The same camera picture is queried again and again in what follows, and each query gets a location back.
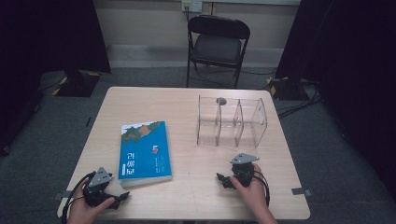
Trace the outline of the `black stand base yellow stripes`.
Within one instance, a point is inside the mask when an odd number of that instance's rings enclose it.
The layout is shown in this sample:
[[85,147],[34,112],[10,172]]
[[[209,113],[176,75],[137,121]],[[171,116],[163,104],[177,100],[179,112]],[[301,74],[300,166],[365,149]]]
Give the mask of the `black stand base yellow stripes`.
[[266,81],[274,99],[281,101],[307,101],[309,99],[300,81],[293,81],[288,77],[281,79],[269,77]]
[[38,90],[58,97],[90,97],[100,77],[90,71],[47,72],[40,78]]

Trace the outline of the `white wall socket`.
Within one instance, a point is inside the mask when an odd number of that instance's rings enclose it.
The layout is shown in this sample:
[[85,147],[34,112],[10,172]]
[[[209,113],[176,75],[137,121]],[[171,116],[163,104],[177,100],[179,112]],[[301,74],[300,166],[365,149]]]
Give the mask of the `white wall socket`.
[[202,0],[182,0],[181,10],[183,12],[201,13],[203,9]]

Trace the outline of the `blue book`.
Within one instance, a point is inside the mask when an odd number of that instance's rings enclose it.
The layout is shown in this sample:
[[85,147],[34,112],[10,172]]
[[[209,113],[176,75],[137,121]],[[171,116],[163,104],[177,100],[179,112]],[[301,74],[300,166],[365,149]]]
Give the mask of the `blue book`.
[[164,121],[121,127],[118,180],[123,188],[163,182],[173,177]]

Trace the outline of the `person's left hand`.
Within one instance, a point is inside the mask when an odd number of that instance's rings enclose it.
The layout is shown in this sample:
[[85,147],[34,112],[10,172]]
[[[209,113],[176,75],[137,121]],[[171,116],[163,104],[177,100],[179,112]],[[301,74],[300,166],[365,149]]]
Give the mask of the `person's left hand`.
[[92,224],[100,213],[115,202],[114,198],[108,198],[95,207],[88,206],[83,195],[83,187],[87,182],[88,179],[84,179],[73,195],[74,201],[69,208],[67,224]]

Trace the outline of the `black curtain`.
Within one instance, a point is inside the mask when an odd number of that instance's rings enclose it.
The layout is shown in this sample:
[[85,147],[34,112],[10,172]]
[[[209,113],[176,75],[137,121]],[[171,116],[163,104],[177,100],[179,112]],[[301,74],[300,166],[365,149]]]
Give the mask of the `black curtain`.
[[0,0],[0,156],[52,71],[111,72],[94,0]]
[[396,0],[300,0],[276,75],[319,84],[396,201]]

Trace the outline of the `clear acrylic book rack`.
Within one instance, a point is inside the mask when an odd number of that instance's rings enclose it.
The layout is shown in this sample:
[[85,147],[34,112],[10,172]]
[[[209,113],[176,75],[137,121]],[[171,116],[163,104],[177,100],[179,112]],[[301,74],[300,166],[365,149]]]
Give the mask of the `clear acrylic book rack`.
[[211,147],[258,147],[268,126],[262,98],[198,98],[197,144]]

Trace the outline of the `black folding chair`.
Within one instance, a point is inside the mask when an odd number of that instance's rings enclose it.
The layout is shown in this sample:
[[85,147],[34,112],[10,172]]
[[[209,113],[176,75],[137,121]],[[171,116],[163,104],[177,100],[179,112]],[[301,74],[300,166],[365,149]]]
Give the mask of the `black folding chair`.
[[198,15],[188,21],[188,65],[186,86],[190,85],[191,65],[214,65],[232,68],[236,88],[244,61],[249,27],[240,20],[212,15]]

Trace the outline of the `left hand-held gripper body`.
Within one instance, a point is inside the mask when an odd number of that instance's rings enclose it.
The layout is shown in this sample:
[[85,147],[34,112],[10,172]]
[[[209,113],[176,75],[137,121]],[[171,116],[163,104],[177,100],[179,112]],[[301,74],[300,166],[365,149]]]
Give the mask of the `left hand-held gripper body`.
[[83,187],[83,196],[88,206],[95,207],[108,198],[112,198],[112,195],[105,193],[111,176],[112,174],[109,174],[103,167],[89,174],[89,180]]

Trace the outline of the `person's right hand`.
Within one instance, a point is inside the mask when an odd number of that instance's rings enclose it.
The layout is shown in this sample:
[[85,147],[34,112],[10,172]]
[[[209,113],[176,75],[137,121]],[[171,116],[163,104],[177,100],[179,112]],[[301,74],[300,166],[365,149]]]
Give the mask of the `person's right hand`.
[[259,212],[269,211],[268,205],[265,201],[265,189],[262,183],[262,170],[258,164],[254,163],[254,177],[251,179],[248,187],[243,187],[241,183],[234,177],[230,179],[242,197],[247,208],[253,213],[253,216]]

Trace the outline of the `grey tape strip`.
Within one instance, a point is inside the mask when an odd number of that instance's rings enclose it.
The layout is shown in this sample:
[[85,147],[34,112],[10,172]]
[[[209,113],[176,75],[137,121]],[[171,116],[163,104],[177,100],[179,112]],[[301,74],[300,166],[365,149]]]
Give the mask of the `grey tape strip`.
[[57,200],[57,201],[61,201],[63,198],[68,198],[69,197],[70,192],[68,190],[64,190],[62,192],[56,192],[52,199],[53,200]]
[[301,195],[301,194],[303,194],[306,197],[309,197],[309,196],[312,195],[311,189],[295,188],[295,189],[292,189],[291,191],[292,191],[293,195]]

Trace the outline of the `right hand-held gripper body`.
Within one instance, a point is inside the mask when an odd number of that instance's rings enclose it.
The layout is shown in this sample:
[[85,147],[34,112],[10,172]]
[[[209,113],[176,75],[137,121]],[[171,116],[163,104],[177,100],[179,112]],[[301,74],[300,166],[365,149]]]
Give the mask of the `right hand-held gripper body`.
[[254,176],[254,161],[260,158],[246,153],[239,153],[230,160],[234,177],[241,183],[243,187],[250,185]]

